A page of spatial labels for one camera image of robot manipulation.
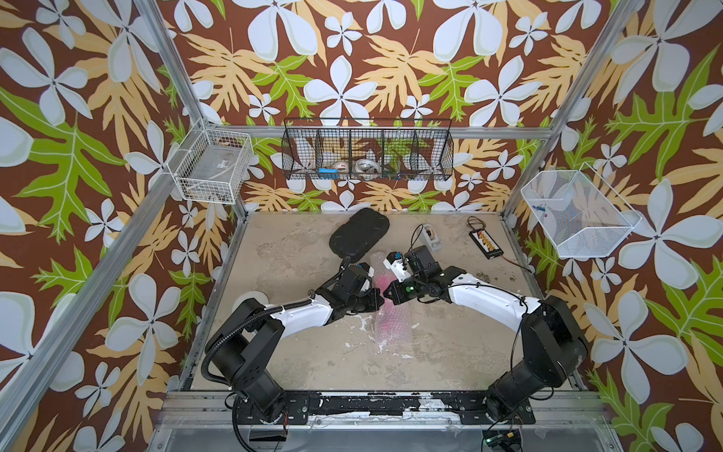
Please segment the pink plastic wine glass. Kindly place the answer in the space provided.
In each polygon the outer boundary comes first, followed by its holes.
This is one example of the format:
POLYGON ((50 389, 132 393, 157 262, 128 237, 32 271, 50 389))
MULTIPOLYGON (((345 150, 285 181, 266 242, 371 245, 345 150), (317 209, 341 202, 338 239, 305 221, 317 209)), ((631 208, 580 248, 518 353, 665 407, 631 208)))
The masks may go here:
POLYGON ((401 325, 398 306, 394 305, 393 301, 384 295, 384 291, 388 288, 389 284, 393 282, 393 280, 393 276, 382 274, 375 282, 376 287, 380 290, 383 297, 383 303, 378 311, 375 324, 375 332, 379 336, 394 336, 397 334, 401 325))

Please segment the clear bubble wrap sheet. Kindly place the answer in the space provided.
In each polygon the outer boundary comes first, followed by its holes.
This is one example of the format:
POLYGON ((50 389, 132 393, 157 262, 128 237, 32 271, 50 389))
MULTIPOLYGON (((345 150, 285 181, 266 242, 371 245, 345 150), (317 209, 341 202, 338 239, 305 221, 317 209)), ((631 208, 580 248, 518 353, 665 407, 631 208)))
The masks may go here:
MULTIPOLYGON (((384 265, 386 255, 383 252, 371 254, 371 267, 374 269, 373 284, 380 292, 395 282, 395 274, 384 265)), ((383 299, 382 307, 376 312, 374 338, 381 350, 398 352, 412 345, 412 311, 406 304, 394 305, 390 299, 383 299)))

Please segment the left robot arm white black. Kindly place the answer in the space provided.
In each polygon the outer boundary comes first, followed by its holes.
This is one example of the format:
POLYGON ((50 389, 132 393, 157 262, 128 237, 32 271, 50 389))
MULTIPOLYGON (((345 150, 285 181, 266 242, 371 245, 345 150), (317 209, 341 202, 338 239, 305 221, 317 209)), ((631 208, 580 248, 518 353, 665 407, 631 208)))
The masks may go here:
POLYGON ((206 343, 201 374, 229 388, 241 405, 250 405, 270 423, 285 408, 286 393, 267 371, 282 339, 345 316, 374 313, 382 305, 381 291, 368 278, 328 282, 306 298, 282 305, 245 299, 206 343))

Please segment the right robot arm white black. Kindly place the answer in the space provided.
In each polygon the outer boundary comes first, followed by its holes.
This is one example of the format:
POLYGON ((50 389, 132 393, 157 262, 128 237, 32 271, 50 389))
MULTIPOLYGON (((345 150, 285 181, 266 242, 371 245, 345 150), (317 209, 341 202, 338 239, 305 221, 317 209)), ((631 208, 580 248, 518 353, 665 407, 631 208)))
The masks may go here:
POLYGON ((565 301, 514 294, 458 267, 434 276, 397 279, 383 295, 395 304, 413 299, 449 302, 514 331, 513 347, 522 345, 522 359, 511 363, 487 390, 487 416, 494 422, 514 417, 538 391, 559 388, 589 356, 589 341, 565 301))

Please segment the grey white small device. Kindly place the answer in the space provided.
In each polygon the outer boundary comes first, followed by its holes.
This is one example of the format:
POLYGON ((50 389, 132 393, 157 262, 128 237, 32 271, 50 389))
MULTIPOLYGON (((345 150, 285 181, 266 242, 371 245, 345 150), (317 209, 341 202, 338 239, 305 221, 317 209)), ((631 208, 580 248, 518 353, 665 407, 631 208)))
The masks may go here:
POLYGON ((442 241, 431 224, 422 225, 421 239, 431 252, 440 252, 442 250, 442 241))

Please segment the black hard plastic case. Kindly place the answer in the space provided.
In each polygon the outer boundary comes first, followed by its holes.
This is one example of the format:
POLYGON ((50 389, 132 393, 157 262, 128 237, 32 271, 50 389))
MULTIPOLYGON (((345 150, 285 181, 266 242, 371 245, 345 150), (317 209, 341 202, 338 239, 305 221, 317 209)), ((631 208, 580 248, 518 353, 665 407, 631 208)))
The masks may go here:
POLYGON ((329 248, 338 257, 357 263, 386 235, 389 228, 389 218, 371 208, 363 208, 331 235, 329 248))

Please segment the white tape roll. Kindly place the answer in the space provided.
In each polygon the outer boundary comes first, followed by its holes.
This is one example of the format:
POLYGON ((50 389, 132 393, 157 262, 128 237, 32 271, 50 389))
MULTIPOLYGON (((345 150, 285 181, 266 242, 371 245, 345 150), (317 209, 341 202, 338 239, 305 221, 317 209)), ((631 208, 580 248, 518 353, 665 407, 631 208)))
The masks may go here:
POLYGON ((244 301, 247 301, 248 299, 254 299, 255 301, 261 303, 261 305, 269 304, 268 297, 265 293, 260 291, 250 291, 242 294, 235 300, 232 311, 235 311, 244 301))

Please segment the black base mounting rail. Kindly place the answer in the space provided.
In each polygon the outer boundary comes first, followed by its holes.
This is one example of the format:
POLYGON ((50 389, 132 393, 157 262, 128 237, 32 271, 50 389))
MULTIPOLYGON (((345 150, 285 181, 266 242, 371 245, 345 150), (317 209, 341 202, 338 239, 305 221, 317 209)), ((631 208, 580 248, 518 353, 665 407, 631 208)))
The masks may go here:
POLYGON ((268 420, 250 401, 241 400, 239 406, 232 410, 235 423, 244 426, 305 426, 314 416, 366 414, 370 417, 402 418, 418 412, 455 414, 463 425, 493 423, 485 391, 288 391, 274 420, 268 420))

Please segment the aluminium frame post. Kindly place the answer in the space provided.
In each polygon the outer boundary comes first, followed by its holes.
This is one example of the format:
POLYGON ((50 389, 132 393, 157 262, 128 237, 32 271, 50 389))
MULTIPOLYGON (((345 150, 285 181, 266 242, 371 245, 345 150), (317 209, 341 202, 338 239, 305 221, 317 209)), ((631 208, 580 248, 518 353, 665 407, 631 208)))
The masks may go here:
POLYGON ((169 30, 161 14, 156 1, 136 0, 134 5, 139 10, 140 16, 146 21, 147 28, 153 37, 158 48, 164 66, 166 67, 169 79, 177 90, 179 103, 186 108, 186 112, 192 124, 204 124, 205 119, 199 107, 192 83, 186 72, 182 58, 169 36, 169 30))

